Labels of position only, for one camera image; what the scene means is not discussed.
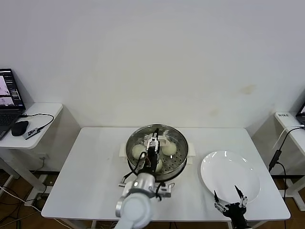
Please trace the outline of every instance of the black mouse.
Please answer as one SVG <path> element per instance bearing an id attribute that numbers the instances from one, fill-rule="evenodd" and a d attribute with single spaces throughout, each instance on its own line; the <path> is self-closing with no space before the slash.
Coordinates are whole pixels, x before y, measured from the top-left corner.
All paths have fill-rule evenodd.
<path id="1" fill-rule="evenodd" d="M 11 128 L 11 135 L 13 136 L 23 135 L 26 132 L 28 125 L 29 125 L 29 121 L 21 121 L 15 123 Z"/>

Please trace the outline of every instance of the wall stain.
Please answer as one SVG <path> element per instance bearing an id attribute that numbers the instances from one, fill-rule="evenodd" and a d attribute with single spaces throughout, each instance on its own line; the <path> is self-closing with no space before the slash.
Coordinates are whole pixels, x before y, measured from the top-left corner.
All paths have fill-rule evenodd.
<path id="1" fill-rule="evenodd" d="M 246 87 L 241 88 L 240 93 L 249 95 L 249 94 L 252 94 L 255 89 L 256 89 L 256 85 L 255 84 L 250 84 Z"/>
<path id="2" fill-rule="evenodd" d="M 219 109 L 218 109 L 218 108 L 215 108 L 215 109 L 213 109 L 213 110 L 211 110 L 211 111 L 209 112 L 209 115 L 212 116 L 212 117 L 215 117 L 215 116 L 217 116 L 218 114 L 219 114 Z"/>

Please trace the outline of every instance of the white cable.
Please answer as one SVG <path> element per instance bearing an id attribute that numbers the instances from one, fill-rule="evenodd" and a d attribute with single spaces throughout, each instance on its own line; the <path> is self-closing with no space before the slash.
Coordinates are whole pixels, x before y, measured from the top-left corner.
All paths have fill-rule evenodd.
<path id="1" fill-rule="evenodd" d="M 3 225 L 3 226 L 1 226 L 0 228 L 3 228 L 3 227 L 5 227 L 6 225 L 9 225 L 9 224 L 11 224 L 11 223 L 13 223 L 13 222 L 16 222 L 16 221 L 18 221 L 18 220 L 25 219 L 25 218 L 27 218 L 27 217 L 29 217 L 29 216 L 31 216 L 31 215 L 36 214 L 36 213 L 38 213 L 38 212 L 37 212 L 37 211 L 35 211 L 34 213 L 29 214 L 29 215 L 27 215 L 27 216 L 25 216 L 25 217 L 22 217 L 22 218 L 20 218 L 20 219 L 13 220 L 13 221 L 11 221 L 11 222 L 9 222 L 9 223 L 7 223 L 7 224 L 4 224 L 4 225 Z"/>
<path id="2" fill-rule="evenodd" d="M 277 139 L 277 141 L 275 142 L 274 146 L 272 147 L 272 149 L 275 148 L 276 144 L 278 143 L 278 141 L 281 139 L 281 136 L 283 135 L 283 133 L 285 132 L 285 130 L 287 130 L 288 128 L 291 128 L 291 127 L 305 127 L 305 125 L 292 125 L 292 126 L 289 126 L 289 127 L 286 127 L 280 134 L 279 138 Z"/>
<path id="3" fill-rule="evenodd" d="M 15 197 L 16 199 L 22 201 L 23 203 L 26 203 L 23 199 L 20 199 L 19 197 L 14 196 L 13 194 L 9 193 L 7 190 L 5 190 L 4 188 L 2 188 L 1 186 L 0 186 L 0 188 L 1 188 L 3 191 L 5 191 L 7 194 L 11 195 L 12 197 Z M 34 208 L 34 209 L 36 209 L 37 211 L 39 211 L 39 212 L 41 213 L 41 211 L 40 211 L 39 209 L 37 209 L 36 207 L 34 207 L 33 205 L 31 205 L 31 207 Z M 57 220 L 57 219 L 53 219 L 53 220 L 57 221 L 58 223 L 62 224 L 63 226 L 65 226 L 65 227 L 67 227 L 67 228 L 69 228 L 69 229 L 72 229 L 72 228 L 70 228 L 69 226 L 67 226 L 67 225 L 65 225 L 65 224 L 63 224 L 63 223 L 61 223 L 61 222 L 59 222 L 59 220 Z"/>

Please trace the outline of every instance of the white table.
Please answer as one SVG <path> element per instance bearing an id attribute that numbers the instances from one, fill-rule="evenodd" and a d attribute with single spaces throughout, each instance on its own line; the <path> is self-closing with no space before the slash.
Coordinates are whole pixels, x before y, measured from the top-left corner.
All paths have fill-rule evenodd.
<path id="1" fill-rule="evenodd" d="M 283 128 L 291 127 L 294 125 L 300 125 L 299 121 L 295 118 L 295 115 L 296 113 L 290 113 L 290 112 L 275 113 L 276 119 L 282 125 Z M 305 130 L 304 129 L 294 130 L 290 132 L 289 136 L 296 144 L 296 146 L 299 148 L 299 150 L 302 152 L 302 154 L 304 154 L 305 156 Z M 292 197 L 295 200 L 295 203 L 299 207 L 300 211 L 305 211 L 305 203 L 299 194 L 299 191 L 305 188 L 305 176 L 303 176 L 294 184 L 290 179 L 287 179 L 287 186 L 289 188 L 286 190 L 286 196 Z M 284 196 L 284 191 L 280 190 L 280 192 L 282 196 Z"/>
<path id="2" fill-rule="evenodd" d="M 130 172 L 119 157 L 120 145 L 136 128 L 83 128 L 42 210 L 46 218 L 59 218 L 84 228 L 76 219 L 118 220 L 118 187 Z M 195 147 L 193 165 L 174 180 L 172 197 L 152 199 L 155 221 L 228 221 L 214 207 L 214 197 L 198 173 L 202 159 L 215 150 L 230 150 L 251 162 L 261 181 L 257 199 L 249 203 L 245 218 L 268 221 L 290 218 L 290 213 L 247 131 L 242 128 L 178 128 Z"/>
<path id="3" fill-rule="evenodd" d="M 27 108 L 25 113 L 28 115 L 33 115 L 37 113 L 50 114 L 54 116 L 54 119 L 62 110 L 62 104 L 57 103 L 34 103 L 25 105 Z M 23 120 L 29 121 L 27 131 L 30 131 L 36 127 L 40 127 L 47 124 L 51 120 L 51 117 L 45 115 L 38 115 L 33 117 L 20 118 L 18 121 Z M 45 189 L 45 193 L 49 193 L 51 191 L 51 187 L 46 188 L 43 184 L 47 176 L 41 175 L 39 179 L 37 179 L 18 159 L 18 156 L 16 154 L 13 155 L 8 149 L 33 149 L 39 143 L 43 135 L 47 132 L 50 125 L 47 125 L 40 131 L 40 133 L 27 140 L 25 140 L 23 136 L 11 135 L 11 131 L 9 131 L 9 133 L 7 133 L 5 137 L 0 141 L 0 167 L 3 167 L 9 174 L 11 174 L 10 178 L 5 183 L 5 186 L 7 186 L 13 178 L 18 178 L 18 175 L 16 175 L 17 172 L 17 174 L 22 176 L 34 187 L 28 199 L 34 199 L 37 193 L 43 192 Z"/>

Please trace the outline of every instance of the laptop screen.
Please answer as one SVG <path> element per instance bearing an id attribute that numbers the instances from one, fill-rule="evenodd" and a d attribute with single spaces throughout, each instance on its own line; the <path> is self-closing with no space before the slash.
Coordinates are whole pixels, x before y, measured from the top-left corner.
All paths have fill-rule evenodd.
<path id="1" fill-rule="evenodd" d="M 11 69 L 0 69 L 0 110 L 25 109 Z"/>

